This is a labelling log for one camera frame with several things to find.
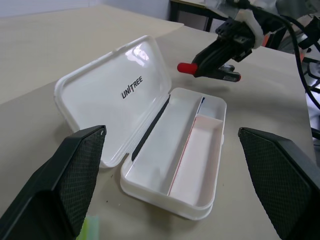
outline metal frame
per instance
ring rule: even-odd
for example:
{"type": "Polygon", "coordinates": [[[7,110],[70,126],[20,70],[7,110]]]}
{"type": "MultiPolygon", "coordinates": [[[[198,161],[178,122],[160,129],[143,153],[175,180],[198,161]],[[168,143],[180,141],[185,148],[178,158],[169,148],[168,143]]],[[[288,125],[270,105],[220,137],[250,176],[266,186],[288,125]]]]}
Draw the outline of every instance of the metal frame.
{"type": "Polygon", "coordinates": [[[204,31],[206,32],[210,32],[213,19],[218,19],[223,21],[226,20],[225,17],[216,14],[215,12],[209,10],[208,8],[170,0],[169,21],[177,22],[180,11],[207,17],[207,21],[204,26],[204,31]]]}

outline black rubber strip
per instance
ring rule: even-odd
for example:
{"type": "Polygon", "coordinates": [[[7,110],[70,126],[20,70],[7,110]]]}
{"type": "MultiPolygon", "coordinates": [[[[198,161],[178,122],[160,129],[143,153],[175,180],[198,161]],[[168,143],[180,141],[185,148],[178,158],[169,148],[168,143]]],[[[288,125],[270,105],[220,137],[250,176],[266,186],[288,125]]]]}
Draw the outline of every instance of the black rubber strip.
{"type": "Polygon", "coordinates": [[[148,129],[146,130],[145,134],[143,135],[143,137],[141,138],[140,142],[138,143],[138,145],[136,146],[135,150],[132,153],[131,156],[131,160],[132,162],[136,159],[137,155],[139,154],[142,146],[145,144],[146,140],[148,139],[150,133],[152,132],[152,130],[154,129],[155,125],[157,124],[158,120],[160,119],[161,115],[164,113],[168,103],[170,100],[170,95],[167,99],[167,101],[165,101],[164,105],[162,106],[162,108],[160,109],[160,111],[158,112],[158,114],[155,116],[154,120],[152,121],[152,123],[150,124],[150,126],[148,127],[148,129]]]}

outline unitree logo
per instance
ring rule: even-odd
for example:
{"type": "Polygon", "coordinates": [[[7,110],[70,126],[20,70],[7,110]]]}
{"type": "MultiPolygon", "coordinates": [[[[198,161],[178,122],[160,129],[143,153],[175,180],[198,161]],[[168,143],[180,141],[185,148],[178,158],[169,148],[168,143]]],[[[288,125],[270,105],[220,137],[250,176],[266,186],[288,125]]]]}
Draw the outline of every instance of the unitree logo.
{"type": "Polygon", "coordinates": [[[128,87],[121,92],[122,98],[125,99],[130,93],[133,93],[140,83],[142,83],[142,76],[138,77],[137,80],[135,80],[131,85],[128,85],[128,87]]]}

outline white wall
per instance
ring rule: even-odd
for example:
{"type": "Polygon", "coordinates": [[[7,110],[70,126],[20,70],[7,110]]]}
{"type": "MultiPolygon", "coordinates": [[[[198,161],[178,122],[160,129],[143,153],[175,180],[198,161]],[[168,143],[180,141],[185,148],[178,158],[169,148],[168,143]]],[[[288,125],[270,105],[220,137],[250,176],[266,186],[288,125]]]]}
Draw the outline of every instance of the white wall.
{"type": "Polygon", "coordinates": [[[0,0],[0,18],[86,8],[97,3],[98,0],[0,0]]]}
{"type": "MultiPolygon", "coordinates": [[[[128,10],[138,14],[151,16],[158,19],[169,19],[170,2],[169,0],[100,0],[102,4],[107,4],[123,10],[128,10]]],[[[188,12],[179,13],[179,22],[188,27],[204,30],[206,17],[195,15],[188,12]]],[[[211,32],[222,22],[213,20],[211,32]]]]}
{"type": "Polygon", "coordinates": [[[100,2],[154,18],[168,19],[169,0],[100,0],[100,2]]]}

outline open case lid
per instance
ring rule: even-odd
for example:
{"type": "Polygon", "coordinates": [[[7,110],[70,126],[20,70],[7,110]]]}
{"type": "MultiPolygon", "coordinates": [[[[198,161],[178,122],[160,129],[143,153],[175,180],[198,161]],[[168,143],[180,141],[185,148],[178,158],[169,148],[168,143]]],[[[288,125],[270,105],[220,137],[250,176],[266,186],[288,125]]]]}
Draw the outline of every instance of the open case lid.
{"type": "Polygon", "coordinates": [[[106,125],[100,167],[111,168],[135,149],[170,89],[156,41],[143,36],[61,78],[54,101],[74,132],[106,125]]]}

